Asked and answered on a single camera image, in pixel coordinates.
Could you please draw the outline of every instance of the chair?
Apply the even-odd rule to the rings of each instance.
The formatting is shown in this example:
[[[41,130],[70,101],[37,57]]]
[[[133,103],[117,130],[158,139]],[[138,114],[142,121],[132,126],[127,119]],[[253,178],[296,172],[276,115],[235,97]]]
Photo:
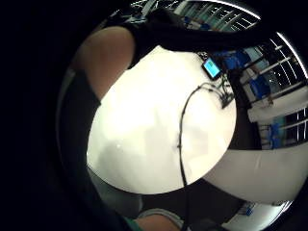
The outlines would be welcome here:
[[[207,23],[202,23],[200,28],[199,28],[199,30],[201,30],[201,31],[208,31],[210,29],[211,29],[211,26]]]
[[[260,131],[268,130],[269,133],[267,137],[263,140],[266,140],[267,142],[263,142],[262,145],[269,144],[270,149],[276,149],[282,146],[282,141],[279,136],[279,129],[280,125],[279,123],[273,123],[270,125],[266,125],[265,129],[260,129]]]
[[[222,57],[226,68],[229,70],[244,68],[247,63],[251,62],[249,55],[243,49],[237,50],[234,53],[228,51],[216,52],[214,55]]]
[[[259,75],[256,79],[250,79],[249,84],[257,99],[270,95],[270,86],[264,75]]]

